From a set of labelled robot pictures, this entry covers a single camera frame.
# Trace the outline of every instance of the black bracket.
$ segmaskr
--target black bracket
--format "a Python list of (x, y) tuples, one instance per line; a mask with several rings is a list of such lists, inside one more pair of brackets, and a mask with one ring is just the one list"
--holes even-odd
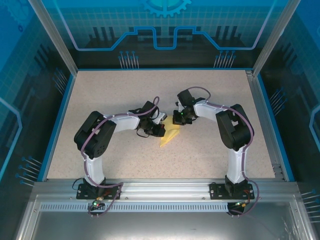
[(247, 200), (248, 195), (244, 190), (249, 191), (250, 200), (255, 199), (254, 189), (252, 184), (247, 183), (241, 191), (235, 192), (233, 196), (230, 196), (229, 192), (226, 190), (225, 183), (211, 183), (209, 184), (209, 192), (211, 200)]
[[(104, 195), (104, 200), (113, 200), (117, 191), (119, 190), (119, 186), (115, 186), (112, 188), (101, 188), (101, 187), (88, 187), (85, 183), (81, 183), (78, 186), (78, 190), (76, 193), (76, 199), (79, 200), (95, 200), (96, 198)], [(116, 197), (116, 200), (120, 199), (121, 193)]]

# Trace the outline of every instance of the speckled work surface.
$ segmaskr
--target speckled work surface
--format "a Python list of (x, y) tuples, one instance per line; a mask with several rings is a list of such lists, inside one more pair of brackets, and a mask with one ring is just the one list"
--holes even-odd
[[(243, 106), (255, 131), (247, 155), (247, 175), (274, 178), (244, 70), (79, 71), (47, 177), (84, 176), (74, 136), (92, 111), (126, 113), (159, 96), (160, 110), (172, 115), (177, 94), (192, 86), (207, 88), (212, 103)], [(207, 97), (202, 90), (192, 89), (191, 93), (196, 98)], [(227, 169), (227, 148), (218, 125), (205, 118), (182, 126), (180, 134), (161, 148), (159, 138), (142, 138), (135, 130), (115, 133), (103, 155), (103, 171), (109, 179), (224, 178)]]

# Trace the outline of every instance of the metal base plate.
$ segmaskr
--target metal base plate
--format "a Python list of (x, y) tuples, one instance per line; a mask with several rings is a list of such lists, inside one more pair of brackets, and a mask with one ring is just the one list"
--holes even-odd
[[(252, 184), (247, 183), (243, 190), (248, 190), (250, 193), (250, 200), (255, 199), (255, 193), (253, 192)], [(211, 200), (247, 200), (248, 195), (241, 191), (239, 194), (235, 195), (234, 197), (230, 197), (229, 193), (225, 188), (224, 183), (211, 183), (209, 184), (209, 192), (210, 192), (210, 199)]]
[[(114, 199), (115, 195), (117, 194), (119, 187), (113, 187), (113, 188), (106, 188), (105, 191), (108, 191), (110, 193), (108, 193), (106, 196), (104, 196), (104, 200), (112, 200)], [(117, 200), (120, 199), (120, 195), (121, 193), (119, 193), (119, 195), (116, 197)], [(76, 194), (76, 199), (81, 199), (81, 200), (94, 200), (97, 197), (99, 197), (97, 195), (97, 193), (90, 191), (90, 189), (84, 184), (81, 183), (78, 186), (78, 191)]]

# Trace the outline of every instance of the wire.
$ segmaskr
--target wire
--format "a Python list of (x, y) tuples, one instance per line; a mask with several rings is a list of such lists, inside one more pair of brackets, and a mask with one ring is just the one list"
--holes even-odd
[(146, 136), (142, 136), (142, 135), (140, 135), (140, 134), (138, 133), (138, 130), (139, 130), (139, 129), (136, 130), (136, 134), (137, 134), (139, 137), (147, 139), (147, 138), (150, 136), (150, 134), (148, 134), (148, 135), (146, 135)]
[(243, 190), (248, 195), (248, 203), (250, 203), (250, 192), (248, 190)]
[(105, 196), (107, 196), (107, 195), (110, 194), (110, 193), (111, 193), (110, 191), (105, 190), (105, 193), (102, 195), (102, 197), (105, 197)]
[(120, 183), (116, 183), (116, 184), (112, 184), (112, 185), (100, 185), (100, 184), (97, 184), (89, 175), (89, 172), (88, 172), (88, 168), (87, 168), (87, 155), (85, 154), (85, 148), (88, 144), (88, 142), (90, 141), (90, 139), (93, 137), (93, 135), (96, 133), (96, 131), (98, 131), (98, 129), (108, 120), (112, 119), (112, 118), (115, 118), (115, 117), (121, 117), (121, 116), (134, 116), (134, 117), (138, 117), (138, 116), (143, 116), (143, 115), (146, 115), (148, 113), (151, 113), (157, 106), (158, 106), (158, 103), (160, 101), (160, 98), (158, 96), (156, 96), (154, 99), (153, 99), (153, 104), (154, 106), (149, 109), (148, 111), (145, 111), (145, 112), (142, 112), (142, 113), (119, 113), (119, 114), (115, 114), (115, 115), (111, 115), (111, 116), (108, 116), (106, 117), (105, 119), (103, 119), (95, 128), (94, 130), (91, 132), (91, 134), (88, 136), (88, 138), (84, 141), (82, 147), (81, 147), (81, 155), (83, 156), (83, 166), (84, 166), (84, 172), (85, 172), (85, 175), (87, 176), (88, 180), (93, 184), (95, 185), (96, 187), (99, 187), (99, 188), (104, 188), (104, 189), (108, 189), (108, 188), (114, 188), (114, 187), (119, 187), (118, 191), (116, 192), (111, 204), (109, 205), (109, 207), (100, 214), (103, 215), (105, 213), (107, 213), (109, 211), (109, 209), (111, 208), (111, 206), (114, 204), (116, 198), (118, 197), (118, 195), (120, 194), (121, 192), (121, 189), (124, 185), (123, 182), (120, 182)]
[(73, 190), (78, 190), (78, 189), (75, 189), (74, 186), (75, 186), (76, 182), (79, 181), (80, 179), (84, 179), (84, 178), (83, 178), (83, 177), (79, 177), (78, 179), (76, 179), (76, 180), (73, 182), (73, 184), (72, 184), (72, 189), (73, 189)]
[[(234, 213), (237, 213), (239, 216), (243, 216), (243, 214), (240, 212), (240, 211), (237, 211), (237, 210), (230, 210), (231, 212), (234, 212)], [(259, 219), (257, 219), (256, 217), (254, 217), (254, 216), (251, 216), (251, 215), (246, 215), (248, 218), (251, 218), (251, 219), (253, 219), (255, 222), (257, 222), (257, 223), (259, 223), (259, 224), (261, 224), (271, 235), (273, 235), (275, 238), (278, 238), (277, 237), (277, 235), (272, 231), (272, 230), (270, 230), (270, 228), (269, 227), (267, 227), (263, 222), (261, 222)]]
[(190, 89), (202, 89), (202, 90), (205, 90), (209, 94), (209, 96), (206, 98), (206, 100), (209, 101), (209, 99), (211, 98), (211, 93), (209, 92), (209, 90), (205, 89), (202, 86), (192, 86), (192, 87), (187, 88), (187, 90), (190, 90)]
[[(137, 108), (137, 109), (134, 109), (134, 110), (129, 110), (129, 112), (132, 112), (134, 114), (138, 114), (141, 110), (142, 110), (142, 108)], [(156, 107), (156, 111), (157, 111), (157, 116), (155, 118), (150, 118), (151, 120), (155, 120), (155, 119), (157, 119), (159, 117), (159, 114), (160, 114), (159, 107)]]
[(246, 157), (246, 149), (251, 145), (252, 141), (254, 140), (254, 130), (251, 126), (251, 124), (249, 123), (249, 121), (240, 113), (238, 112), (237, 110), (234, 110), (233, 108), (231, 107), (228, 107), (228, 106), (224, 106), (224, 105), (219, 105), (219, 104), (213, 104), (213, 103), (210, 103), (208, 102), (208, 100), (210, 99), (211, 97), (211, 93), (205, 89), (204, 87), (201, 87), (201, 86), (192, 86), (192, 87), (189, 87), (189, 89), (202, 89), (204, 91), (206, 91), (208, 94), (209, 94), (209, 97), (206, 99), (206, 103), (209, 105), (209, 106), (212, 106), (212, 107), (215, 107), (215, 108), (221, 108), (221, 109), (225, 109), (225, 110), (230, 110), (232, 111), (233, 113), (237, 114), (243, 121), (244, 123), (248, 126), (249, 128), (249, 132), (250, 132), (250, 141), (248, 142), (247, 145), (244, 146), (244, 148), (242, 149), (242, 156), (241, 156), (241, 172), (242, 172), (242, 176), (245, 180), (247, 180), (248, 182), (251, 182), (255, 185), (256, 187), (256, 199), (255, 199), (255, 202), (253, 204), (253, 206), (248, 210), (246, 211), (245, 213), (242, 213), (241, 216), (245, 216), (247, 215), (248, 213), (250, 213), (252, 211), (252, 209), (254, 209), (258, 203), (258, 200), (259, 200), (259, 197), (260, 197), (260, 190), (259, 190), (259, 186), (258, 184), (249, 179), (246, 174), (245, 174), (245, 157)]

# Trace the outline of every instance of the yellow object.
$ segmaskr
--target yellow object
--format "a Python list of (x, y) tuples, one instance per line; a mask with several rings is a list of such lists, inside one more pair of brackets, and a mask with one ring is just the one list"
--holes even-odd
[(160, 147), (164, 146), (171, 139), (173, 139), (176, 135), (180, 133), (180, 125), (174, 125), (173, 116), (168, 115), (162, 124), (164, 124), (165, 134), (161, 138)]

